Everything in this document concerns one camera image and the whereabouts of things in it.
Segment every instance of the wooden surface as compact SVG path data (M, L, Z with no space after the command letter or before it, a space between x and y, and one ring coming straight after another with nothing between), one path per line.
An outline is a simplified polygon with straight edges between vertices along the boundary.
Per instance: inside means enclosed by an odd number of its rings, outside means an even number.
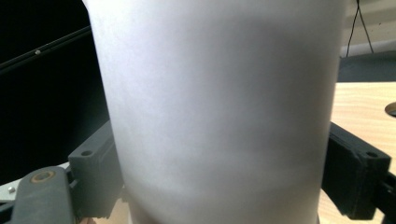
M385 113L385 107L392 102L396 102L396 82L338 83L332 122L396 158L396 118ZM396 174L396 162L392 163L390 170ZM318 213L321 224L379 224L382 220L378 211L371 221L352 221L342 217L323 192ZM127 216L127 203L118 202L110 220L96 219L96 223L126 224Z

